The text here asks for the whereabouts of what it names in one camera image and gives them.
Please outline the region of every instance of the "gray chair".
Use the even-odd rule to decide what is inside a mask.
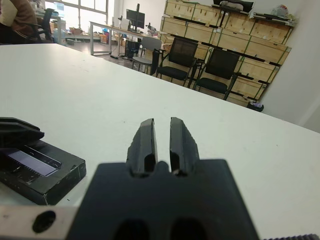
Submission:
[[[142,57],[142,54],[146,49],[151,50],[151,51],[154,51],[155,49],[160,50],[161,44],[162,44],[162,42],[160,39],[157,39],[154,37],[148,37],[148,36],[143,37],[142,41],[141,41],[141,45],[142,45],[141,54],[140,54],[140,56],[134,56],[132,58],[132,69],[134,68],[135,63],[139,64],[138,71],[140,71],[140,65],[145,65],[147,67],[151,67],[153,64],[153,61]]]

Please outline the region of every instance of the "cardboard box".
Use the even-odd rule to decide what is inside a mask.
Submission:
[[[39,205],[57,204],[86,173],[85,160],[41,140],[0,151],[0,182]]]

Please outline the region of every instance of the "computer monitor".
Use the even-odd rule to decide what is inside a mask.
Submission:
[[[131,25],[138,28],[145,28],[145,14],[138,11],[126,10],[126,19],[131,21]]]

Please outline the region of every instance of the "white table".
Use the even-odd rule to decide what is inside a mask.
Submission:
[[[44,14],[41,14],[39,12],[36,12],[35,16],[37,18],[43,18],[45,15]],[[62,37],[61,37],[61,18],[59,16],[51,16],[51,19],[55,19],[57,22],[56,22],[56,25],[57,25],[57,30],[58,30],[58,39],[57,39],[57,43],[61,45],[61,40],[62,40]]]
[[[148,118],[170,163],[178,117],[200,158],[228,161],[261,239],[320,234],[320,134],[57,44],[0,46],[0,72],[0,116],[86,160],[87,176],[58,206],[80,205],[99,163],[125,162]],[[32,204],[0,184],[0,205]]]

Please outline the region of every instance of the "desk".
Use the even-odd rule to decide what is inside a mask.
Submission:
[[[260,239],[320,234],[319,133],[58,44],[0,46],[0,72],[0,116],[86,160],[87,176],[58,206],[80,205],[98,164],[125,162],[148,118],[158,159],[170,164],[178,117],[201,159],[228,161]],[[33,203],[0,183],[0,205]]]
[[[104,28],[109,30],[109,51],[94,51],[94,26],[98,26],[100,28]],[[149,35],[145,35],[145,34],[140,34],[137,32],[132,32],[132,31],[128,31],[125,29],[121,29],[119,27],[115,27],[115,26],[111,26],[111,25],[105,25],[105,24],[100,24],[100,23],[96,23],[91,21],[90,22],[90,53],[91,55],[94,54],[111,54],[112,53],[112,46],[111,46],[111,36],[112,36],[112,31],[120,33],[120,34],[126,34],[129,36],[134,36],[137,38],[142,39],[143,37],[150,37]],[[118,38],[118,53],[120,52],[120,35]]]
[[[45,15],[44,14],[41,14],[41,13],[38,13],[36,12],[35,16],[37,18],[43,18]],[[51,16],[51,19],[55,19],[57,20],[57,26],[58,26],[58,44],[61,45],[61,18],[59,16]]]

